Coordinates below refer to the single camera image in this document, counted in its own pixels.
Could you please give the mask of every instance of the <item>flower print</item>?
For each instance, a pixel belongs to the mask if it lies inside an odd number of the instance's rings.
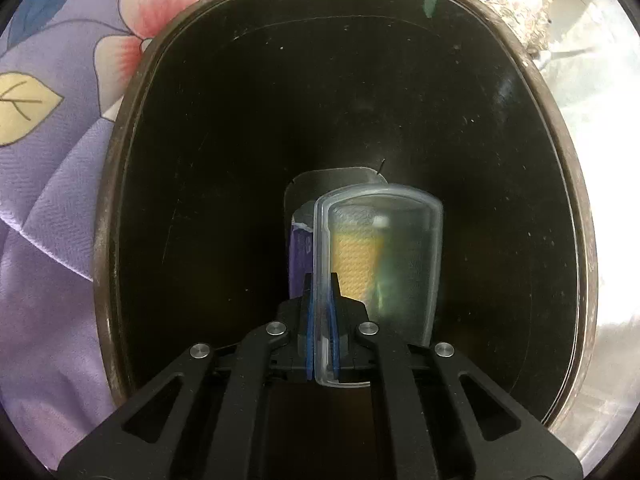
[[[119,0],[129,36],[107,36],[95,47],[100,114],[114,121],[125,88],[153,37],[173,17],[198,0]]]

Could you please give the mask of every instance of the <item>clear plastic lid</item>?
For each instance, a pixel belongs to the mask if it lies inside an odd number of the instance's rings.
[[[315,375],[340,383],[331,273],[340,293],[364,303],[369,319],[405,341],[431,338],[442,248],[442,204],[395,184],[356,184],[320,197],[314,210]]]

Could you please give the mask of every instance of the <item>trash bin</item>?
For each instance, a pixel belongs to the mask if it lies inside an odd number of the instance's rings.
[[[292,178],[383,160],[444,207],[432,340],[551,423],[593,339],[588,198],[542,78],[472,0],[203,0],[151,42],[98,198],[116,401],[193,342],[271,320]]]

